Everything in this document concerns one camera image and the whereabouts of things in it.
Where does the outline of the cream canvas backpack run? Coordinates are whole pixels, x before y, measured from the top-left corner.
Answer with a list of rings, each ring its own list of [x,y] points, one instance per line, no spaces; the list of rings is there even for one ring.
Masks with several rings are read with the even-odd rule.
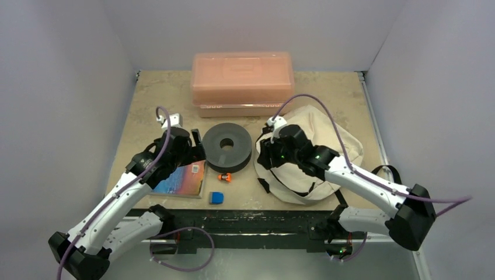
[[[407,188],[346,161],[328,147],[331,120],[313,106],[292,112],[303,123],[270,117],[256,141],[255,171],[260,184],[279,200],[312,205],[340,187],[363,197],[385,212],[397,212]]]

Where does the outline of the orange cover book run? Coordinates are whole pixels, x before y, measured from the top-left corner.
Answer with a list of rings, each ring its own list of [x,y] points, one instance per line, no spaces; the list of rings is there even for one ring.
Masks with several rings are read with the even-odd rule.
[[[162,180],[152,195],[201,198],[206,173],[205,160],[178,167],[166,180]]]

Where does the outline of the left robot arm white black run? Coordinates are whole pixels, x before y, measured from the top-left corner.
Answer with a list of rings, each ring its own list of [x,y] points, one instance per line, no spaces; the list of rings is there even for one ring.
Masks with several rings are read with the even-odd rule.
[[[154,236],[176,236],[174,215],[160,205],[150,207],[127,226],[118,224],[178,167],[204,159],[199,130],[165,130],[132,157],[119,181],[87,217],[67,233],[55,232],[49,238],[59,268],[76,279],[100,279],[112,260],[134,244]]]

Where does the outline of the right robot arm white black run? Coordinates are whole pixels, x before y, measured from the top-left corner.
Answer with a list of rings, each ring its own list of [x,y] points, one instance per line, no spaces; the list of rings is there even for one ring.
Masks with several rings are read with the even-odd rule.
[[[358,166],[348,165],[344,156],[324,145],[314,145],[299,125],[284,125],[279,136],[265,126],[258,138],[257,163],[273,171],[289,165],[304,175],[337,184],[376,205],[366,210],[345,206],[329,219],[334,237],[348,232],[372,232],[389,236],[398,245],[417,251],[429,233],[437,214],[429,191],[422,185],[412,188],[387,181]]]

